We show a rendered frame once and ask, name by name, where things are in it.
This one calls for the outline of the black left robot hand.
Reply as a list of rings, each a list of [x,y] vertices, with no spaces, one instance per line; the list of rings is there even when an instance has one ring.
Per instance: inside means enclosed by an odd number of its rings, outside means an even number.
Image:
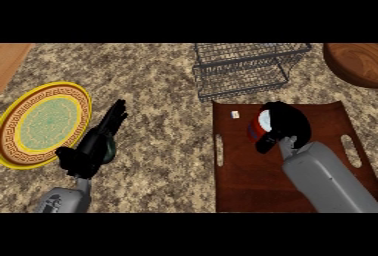
[[[114,136],[127,116],[125,101],[118,99],[77,148],[60,146],[56,149],[59,165],[69,176],[90,179],[100,166],[112,161],[117,153]]]

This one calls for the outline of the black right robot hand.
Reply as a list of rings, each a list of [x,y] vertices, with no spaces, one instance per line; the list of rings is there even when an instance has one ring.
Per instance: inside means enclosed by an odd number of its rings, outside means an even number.
[[[297,138],[292,148],[300,149],[312,137],[310,122],[303,112],[282,101],[267,102],[260,110],[270,111],[272,131],[255,142],[257,152],[266,154],[285,137]]]

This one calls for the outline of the red can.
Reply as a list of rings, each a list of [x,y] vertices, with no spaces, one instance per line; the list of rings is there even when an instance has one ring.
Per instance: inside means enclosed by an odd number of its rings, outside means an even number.
[[[252,143],[255,143],[263,135],[272,131],[270,111],[260,110],[248,124],[247,135]]]

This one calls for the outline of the brown wooden tray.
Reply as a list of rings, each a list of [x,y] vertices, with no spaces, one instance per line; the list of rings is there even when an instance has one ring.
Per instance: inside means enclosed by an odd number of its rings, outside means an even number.
[[[213,104],[213,132],[223,149],[216,152],[216,210],[218,212],[317,212],[283,170],[279,142],[266,154],[247,135],[264,104]],[[306,115],[312,137],[334,151],[351,174],[378,200],[378,177],[341,102],[289,104]],[[230,112],[239,112],[239,118]]]

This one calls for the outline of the yellow patterned plate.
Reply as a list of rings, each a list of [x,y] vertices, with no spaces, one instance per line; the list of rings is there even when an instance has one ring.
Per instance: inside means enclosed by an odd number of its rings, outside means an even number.
[[[90,117],[90,95],[75,83],[58,81],[29,90],[0,116],[0,164],[27,170],[55,161],[55,150],[75,145]]]

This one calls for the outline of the brown wooden bowl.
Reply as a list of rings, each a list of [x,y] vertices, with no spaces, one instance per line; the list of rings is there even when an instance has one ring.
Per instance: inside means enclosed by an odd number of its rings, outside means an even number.
[[[325,43],[323,59],[341,80],[378,89],[378,43]]]

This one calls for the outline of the wooden board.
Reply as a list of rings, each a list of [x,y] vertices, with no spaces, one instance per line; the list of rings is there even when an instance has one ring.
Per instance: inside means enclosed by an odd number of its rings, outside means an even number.
[[[0,43],[0,93],[12,80],[32,43]]]

